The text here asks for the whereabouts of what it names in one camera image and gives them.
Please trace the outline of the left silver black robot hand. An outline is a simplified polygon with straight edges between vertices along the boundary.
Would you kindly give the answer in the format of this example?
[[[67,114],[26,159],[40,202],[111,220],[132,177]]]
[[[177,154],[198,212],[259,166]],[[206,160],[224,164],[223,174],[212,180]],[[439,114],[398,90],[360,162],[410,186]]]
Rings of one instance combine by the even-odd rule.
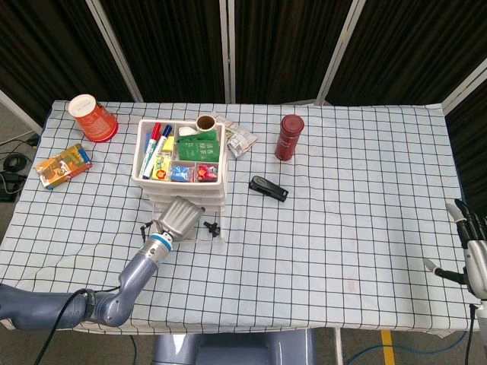
[[[142,240],[146,241],[146,230],[155,225],[156,233],[168,233],[174,242],[182,242],[189,236],[204,213],[204,207],[177,196],[156,219],[141,226]]]

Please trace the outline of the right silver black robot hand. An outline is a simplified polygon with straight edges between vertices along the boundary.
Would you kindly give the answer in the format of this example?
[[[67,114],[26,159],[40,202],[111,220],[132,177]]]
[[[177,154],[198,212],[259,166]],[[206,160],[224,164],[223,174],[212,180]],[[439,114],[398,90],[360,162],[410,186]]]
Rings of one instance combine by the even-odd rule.
[[[423,259],[423,264],[434,275],[466,285],[474,297],[486,301],[486,217],[479,216],[457,198],[445,206],[457,226],[465,266],[462,272],[454,272],[440,268],[430,259]]]

